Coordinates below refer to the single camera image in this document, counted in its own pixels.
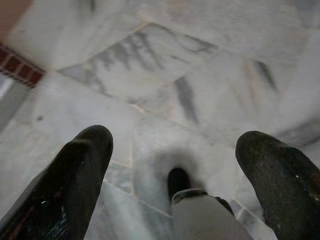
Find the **marble tile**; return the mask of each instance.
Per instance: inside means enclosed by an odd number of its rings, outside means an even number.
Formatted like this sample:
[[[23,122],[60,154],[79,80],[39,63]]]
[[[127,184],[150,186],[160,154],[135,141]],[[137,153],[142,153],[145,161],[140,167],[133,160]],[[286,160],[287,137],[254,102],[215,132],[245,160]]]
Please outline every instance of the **marble tile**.
[[[63,144],[30,125],[11,120],[0,135],[0,218]]]
[[[308,40],[290,1],[145,1],[151,22],[266,63],[296,62]]]
[[[170,213],[167,176],[184,168],[192,186],[230,201],[241,170],[234,149],[149,114],[134,131],[133,192],[142,201]]]
[[[230,207],[231,207],[231,209],[232,209],[232,211],[233,211],[233,214],[234,214],[234,217],[235,217],[235,218],[237,218],[237,217],[241,214],[242,210],[244,209],[243,206],[241,206],[241,205],[238,203],[238,201],[236,201],[236,200],[234,200],[234,199],[232,199],[232,200],[229,202],[229,205],[230,205]]]
[[[71,1],[53,68],[86,61],[132,34],[144,25],[135,13],[134,4],[125,0]]]
[[[6,43],[45,69],[78,64],[141,26],[128,1],[35,0]]]
[[[270,123],[275,137],[299,147],[312,144],[320,136],[319,43],[320,32],[315,30]]]
[[[237,220],[254,240],[277,240],[274,231],[248,211],[242,211]]]
[[[265,221],[264,211],[256,196],[255,189],[245,175],[242,175],[236,183],[236,191],[233,198],[256,218],[263,222]]]
[[[171,218],[103,183],[86,240],[171,240]]]
[[[292,2],[305,28],[318,29],[320,27],[320,3],[317,0],[293,0]]]
[[[217,49],[213,44],[152,23],[86,63],[61,69],[60,73],[100,93],[135,103],[181,77],[191,66],[204,62]]]
[[[300,150],[320,169],[320,141],[302,147]]]
[[[113,135],[112,160],[129,165],[138,112],[121,101],[98,94],[58,73],[33,90],[16,119],[66,143],[90,125],[103,125]]]
[[[110,184],[131,194],[132,192],[132,169],[112,161],[106,170],[105,177]]]
[[[0,95],[1,132],[6,127],[10,119],[15,115],[19,107],[23,104],[31,89],[30,87],[10,78],[7,78],[6,83],[0,86],[0,88],[3,90],[3,95]]]
[[[242,133],[269,126],[294,68],[266,65],[223,50],[135,104],[235,146]]]

